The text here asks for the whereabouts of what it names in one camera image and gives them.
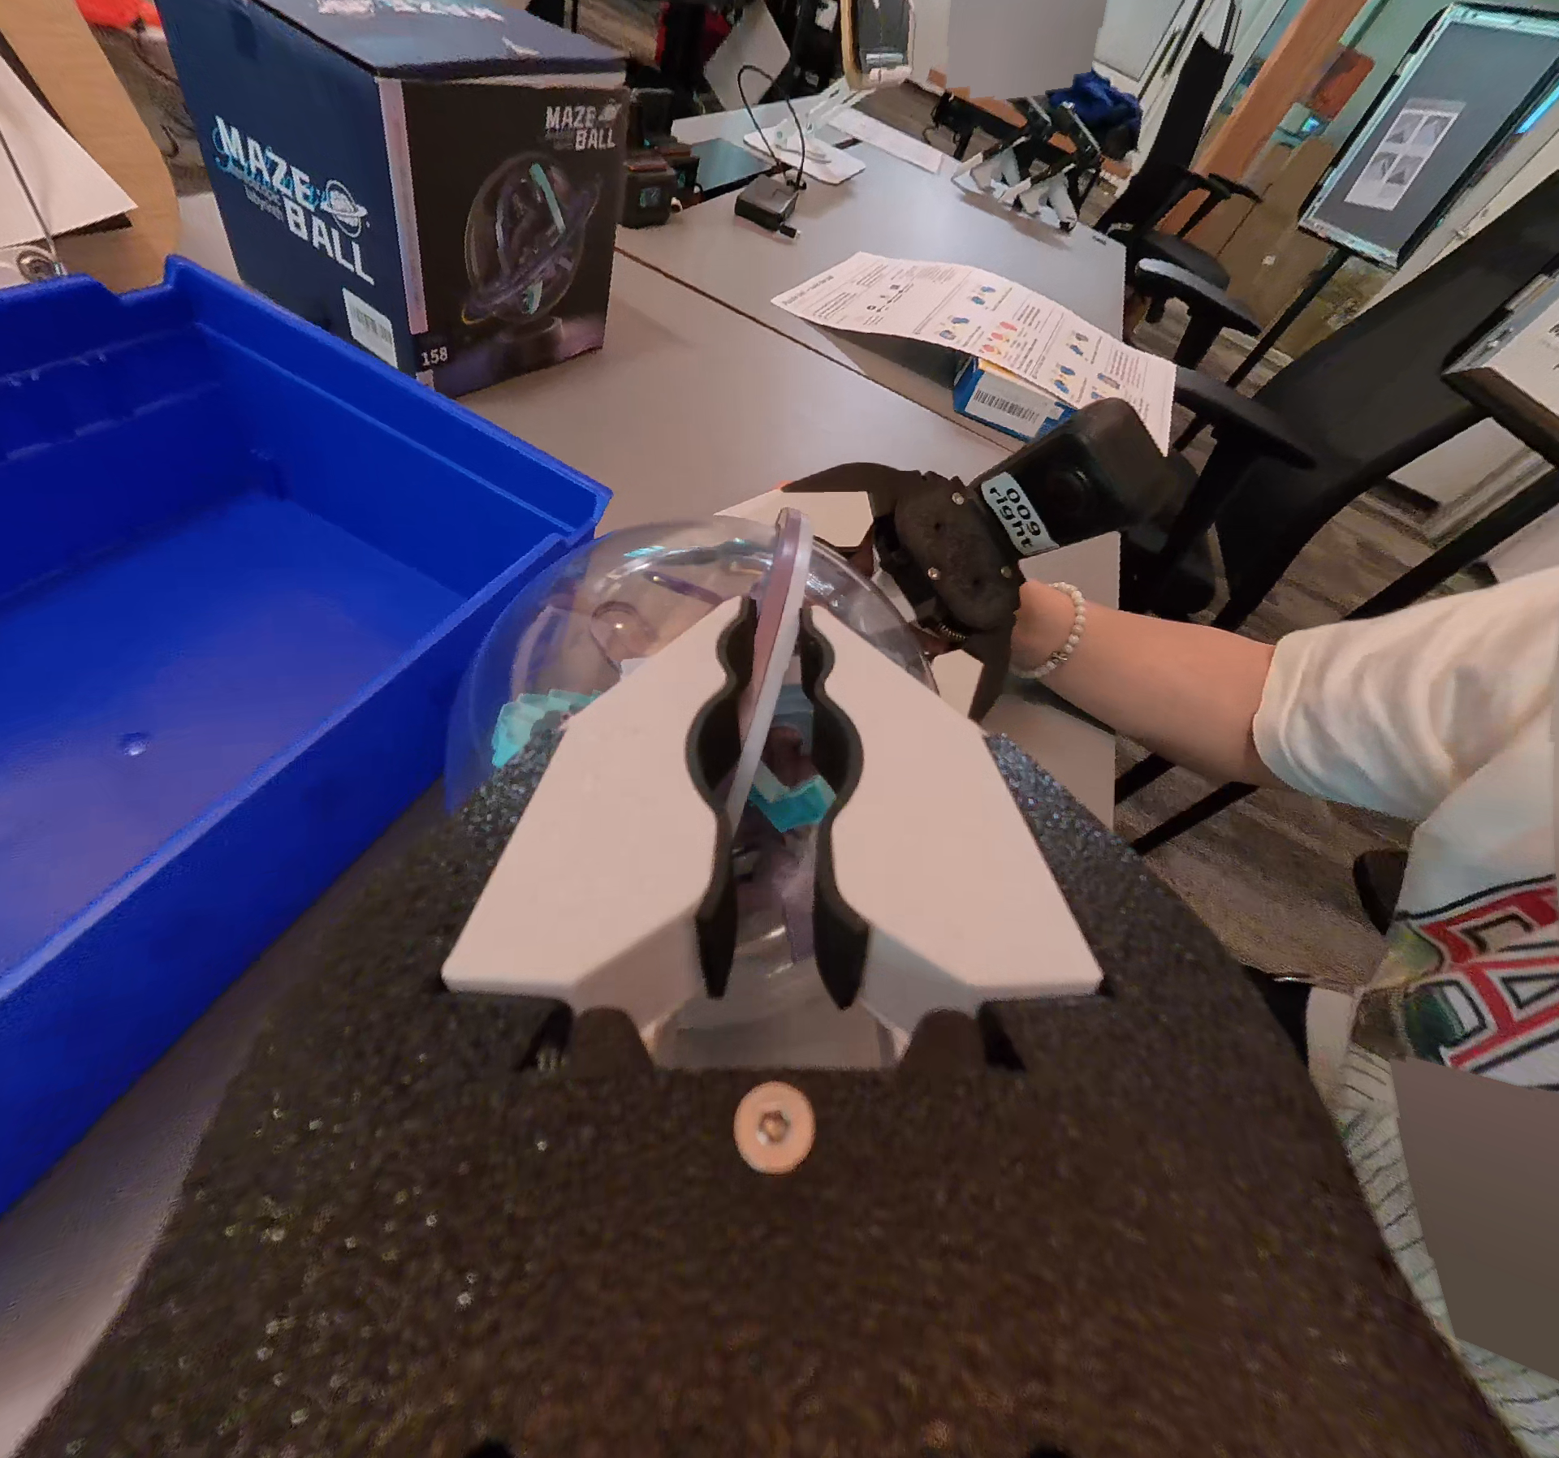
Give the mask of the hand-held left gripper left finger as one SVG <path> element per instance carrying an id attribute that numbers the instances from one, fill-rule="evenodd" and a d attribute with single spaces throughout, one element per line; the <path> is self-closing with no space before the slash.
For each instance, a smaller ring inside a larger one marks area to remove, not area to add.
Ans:
<path id="1" fill-rule="evenodd" d="M 453 993 L 576 1015 L 723 998 L 738 945 L 733 821 L 751 600 L 729 600 L 563 730 L 446 958 Z"/>

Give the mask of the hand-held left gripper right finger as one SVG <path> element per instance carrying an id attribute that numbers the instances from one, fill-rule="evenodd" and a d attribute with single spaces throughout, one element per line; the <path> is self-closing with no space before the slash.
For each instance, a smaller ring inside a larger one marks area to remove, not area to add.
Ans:
<path id="1" fill-rule="evenodd" d="M 1098 995 L 1103 968 L 981 726 L 824 608 L 803 611 L 798 651 L 834 793 L 813 903 L 833 1003 L 926 1016 Z"/>

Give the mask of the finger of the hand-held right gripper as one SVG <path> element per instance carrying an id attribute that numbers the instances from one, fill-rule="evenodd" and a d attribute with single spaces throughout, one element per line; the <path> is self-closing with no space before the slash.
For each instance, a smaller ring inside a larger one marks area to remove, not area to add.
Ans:
<path id="1" fill-rule="evenodd" d="M 733 540 L 751 546 L 751 555 L 764 566 L 774 563 L 781 538 L 779 520 L 786 511 L 809 518 L 814 548 L 851 555 L 871 533 L 873 510 L 864 491 L 791 491 L 774 488 L 714 515 L 719 528 Z"/>

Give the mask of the clear plastic maze ball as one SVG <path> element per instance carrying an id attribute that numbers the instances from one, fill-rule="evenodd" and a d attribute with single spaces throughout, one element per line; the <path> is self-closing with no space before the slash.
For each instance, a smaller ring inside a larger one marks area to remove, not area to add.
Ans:
<path id="1" fill-rule="evenodd" d="M 568 723 L 714 608 L 751 600 L 744 746 L 723 788 L 739 813 L 731 981 L 761 975 L 763 963 L 786 973 L 809 960 L 816 836 L 834 793 L 813 760 L 814 713 L 798 651 L 803 611 L 831 611 L 928 688 L 938 685 L 924 645 L 874 573 L 843 551 L 818 551 L 799 513 L 783 513 L 779 526 L 769 566 L 714 515 L 609 533 L 504 611 L 463 680 L 446 760 L 451 810 L 483 846 L 483 890 Z M 683 1015 L 723 1011 L 723 998 L 631 1018 L 653 1038 Z"/>

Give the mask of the person's right hand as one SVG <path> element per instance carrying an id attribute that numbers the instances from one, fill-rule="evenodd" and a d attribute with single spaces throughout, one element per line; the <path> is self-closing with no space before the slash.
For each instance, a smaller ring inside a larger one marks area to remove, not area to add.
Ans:
<path id="1" fill-rule="evenodd" d="M 1009 671 L 1043 681 L 1069 661 L 1086 625 L 1088 600 L 1078 586 L 1026 580 L 1011 638 Z"/>

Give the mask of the small blue box with leaflet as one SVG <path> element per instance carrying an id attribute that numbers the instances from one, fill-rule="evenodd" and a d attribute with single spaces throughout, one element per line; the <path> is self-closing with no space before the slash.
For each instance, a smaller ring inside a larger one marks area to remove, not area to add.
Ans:
<path id="1" fill-rule="evenodd" d="M 913 341 L 954 356 L 954 380 L 964 358 L 981 358 L 1071 401 L 1073 416 L 1119 398 L 1160 451 L 1170 450 L 1176 365 L 1001 275 L 859 251 L 773 303 L 834 333 Z"/>

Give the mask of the white stand base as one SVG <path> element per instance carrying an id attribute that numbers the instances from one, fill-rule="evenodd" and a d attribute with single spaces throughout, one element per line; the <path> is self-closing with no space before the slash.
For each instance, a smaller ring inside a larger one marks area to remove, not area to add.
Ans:
<path id="1" fill-rule="evenodd" d="M 831 143 L 803 143 L 803 135 L 788 128 L 763 128 L 751 131 L 743 143 L 756 155 L 776 161 L 781 168 L 806 183 L 844 186 L 866 171 L 866 161 L 853 151 Z"/>

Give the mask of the black battery box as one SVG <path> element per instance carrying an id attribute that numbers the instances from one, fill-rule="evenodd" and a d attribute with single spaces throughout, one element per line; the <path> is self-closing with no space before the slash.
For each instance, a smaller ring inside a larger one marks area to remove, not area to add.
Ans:
<path id="1" fill-rule="evenodd" d="M 643 230 L 661 226 L 704 200 L 701 156 L 679 140 L 633 145 L 624 168 L 619 225 Z"/>

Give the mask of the blue plastic bin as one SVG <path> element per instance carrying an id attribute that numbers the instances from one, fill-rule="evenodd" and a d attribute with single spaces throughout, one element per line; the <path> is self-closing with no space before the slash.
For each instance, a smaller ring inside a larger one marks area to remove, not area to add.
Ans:
<path id="1" fill-rule="evenodd" d="M 191 260 L 2 301 L 2 1206 L 443 771 L 613 490 Z"/>

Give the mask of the person's white sleeve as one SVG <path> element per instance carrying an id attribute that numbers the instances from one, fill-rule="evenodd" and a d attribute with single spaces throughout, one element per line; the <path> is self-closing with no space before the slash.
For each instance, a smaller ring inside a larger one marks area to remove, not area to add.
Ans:
<path id="1" fill-rule="evenodd" d="M 1276 778 L 1555 850 L 1558 571 L 1280 640 L 1255 718 Z"/>

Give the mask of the person's printed white shirt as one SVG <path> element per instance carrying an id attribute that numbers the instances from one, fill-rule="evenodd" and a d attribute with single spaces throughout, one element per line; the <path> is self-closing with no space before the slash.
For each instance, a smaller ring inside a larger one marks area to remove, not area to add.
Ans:
<path id="1" fill-rule="evenodd" d="M 1410 1289 L 1526 1454 L 1556 1454 L 1556 1378 L 1461 1339 L 1418 1214 L 1395 1068 L 1411 1060 L 1551 1098 L 1558 1083 L 1555 876 L 1396 906 L 1371 983 L 1301 986 L 1311 1078 Z"/>

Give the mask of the dark printed cardboard box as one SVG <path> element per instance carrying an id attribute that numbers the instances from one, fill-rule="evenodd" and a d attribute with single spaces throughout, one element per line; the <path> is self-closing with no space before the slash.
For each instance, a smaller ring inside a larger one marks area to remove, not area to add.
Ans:
<path id="1" fill-rule="evenodd" d="M 439 393 L 604 345 L 614 48 L 498 0 L 154 0 L 242 280 Z"/>

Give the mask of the printed instruction sheet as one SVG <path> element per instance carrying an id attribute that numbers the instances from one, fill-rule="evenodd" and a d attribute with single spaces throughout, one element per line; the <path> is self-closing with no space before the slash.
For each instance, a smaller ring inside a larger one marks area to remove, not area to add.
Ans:
<path id="1" fill-rule="evenodd" d="M 2 58 L 2 246 L 47 245 L 136 206 Z"/>

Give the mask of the instruction sheet on board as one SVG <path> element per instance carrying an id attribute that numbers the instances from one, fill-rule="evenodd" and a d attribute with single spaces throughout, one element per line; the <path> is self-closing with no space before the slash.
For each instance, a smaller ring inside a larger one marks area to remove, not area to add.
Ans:
<path id="1" fill-rule="evenodd" d="M 66 236 L 64 266 L 112 290 L 161 280 L 182 218 L 161 148 L 74 0 L 2 0 L 4 43 L 42 105 L 124 193 L 127 221 Z"/>

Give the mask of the wooden post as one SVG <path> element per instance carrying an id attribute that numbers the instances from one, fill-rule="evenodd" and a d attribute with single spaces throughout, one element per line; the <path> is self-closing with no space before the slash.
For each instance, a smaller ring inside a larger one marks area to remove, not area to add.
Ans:
<path id="1" fill-rule="evenodd" d="M 1370 0 L 1306 0 L 1265 60 L 1233 115 L 1205 143 L 1198 168 L 1243 180 L 1278 126 L 1336 55 Z"/>

